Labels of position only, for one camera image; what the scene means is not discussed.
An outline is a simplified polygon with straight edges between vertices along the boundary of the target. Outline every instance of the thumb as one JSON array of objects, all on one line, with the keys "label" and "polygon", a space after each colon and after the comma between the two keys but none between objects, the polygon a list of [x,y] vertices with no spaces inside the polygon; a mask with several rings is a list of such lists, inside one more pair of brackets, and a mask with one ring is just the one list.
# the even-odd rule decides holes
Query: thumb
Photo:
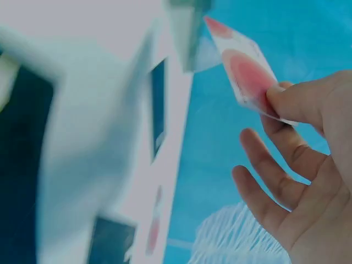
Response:
[{"label": "thumb", "polygon": [[286,89],[271,87],[266,95],[276,113],[283,119],[322,127],[322,80],[302,82]]}]

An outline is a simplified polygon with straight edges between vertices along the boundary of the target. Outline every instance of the white machine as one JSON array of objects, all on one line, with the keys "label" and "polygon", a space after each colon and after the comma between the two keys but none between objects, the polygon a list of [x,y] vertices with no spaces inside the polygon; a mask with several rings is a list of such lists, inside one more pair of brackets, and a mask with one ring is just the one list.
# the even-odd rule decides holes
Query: white machine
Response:
[{"label": "white machine", "polygon": [[169,5],[79,2],[0,9],[2,263],[162,263],[193,74]]}]

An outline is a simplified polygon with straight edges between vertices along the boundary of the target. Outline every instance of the hand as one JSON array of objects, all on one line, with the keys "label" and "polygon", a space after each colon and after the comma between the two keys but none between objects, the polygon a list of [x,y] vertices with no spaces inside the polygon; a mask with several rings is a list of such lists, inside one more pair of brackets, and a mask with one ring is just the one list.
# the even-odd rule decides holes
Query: hand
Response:
[{"label": "hand", "polygon": [[237,166],[238,190],[259,223],[287,250],[293,264],[352,262],[352,71],[271,88],[267,97],[281,118],[313,125],[331,155],[311,149],[292,126],[262,117],[266,134],[289,167],[311,182],[299,183],[281,169],[258,135],[240,136],[247,156],[277,201],[249,171]]}]

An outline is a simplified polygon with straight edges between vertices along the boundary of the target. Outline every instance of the pink circle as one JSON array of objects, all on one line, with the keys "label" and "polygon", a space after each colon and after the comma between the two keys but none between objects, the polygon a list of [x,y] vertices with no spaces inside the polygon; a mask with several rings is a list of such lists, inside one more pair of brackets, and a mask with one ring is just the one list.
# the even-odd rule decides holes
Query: pink circle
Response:
[{"label": "pink circle", "polygon": [[235,49],[222,53],[226,72],[236,82],[243,95],[263,113],[279,117],[266,98],[266,91],[276,80],[257,61]]},{"label": "pink circle", "polygon": [[210,32],[215,36],[222,37],[224,39],[232,38],[232,29],[225,26],[224,24],[212,19],[208,16],[204,18]]},{"label": "pink circle", "polygon": [[150,226],[149,230],[149,237],[148,237],[148,244],[147,244],[147,252],[148,254],[153,254],[158,236],[159,236],[159,229],[160,229],[160,220],[159,218],[153,219],[153,222]]}]

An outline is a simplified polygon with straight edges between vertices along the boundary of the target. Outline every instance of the white card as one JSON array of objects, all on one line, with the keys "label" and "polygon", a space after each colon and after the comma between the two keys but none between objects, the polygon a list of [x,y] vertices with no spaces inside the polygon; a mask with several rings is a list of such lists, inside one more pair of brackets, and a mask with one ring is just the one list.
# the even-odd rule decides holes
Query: white card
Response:
[{"label": "white card", "polygon": [[257,43],[212,18],[205,17],[205,22],[221,54],[237,101],[261,114],[296,125],[280,118],[266,98],[266,91],[278,82]]}]

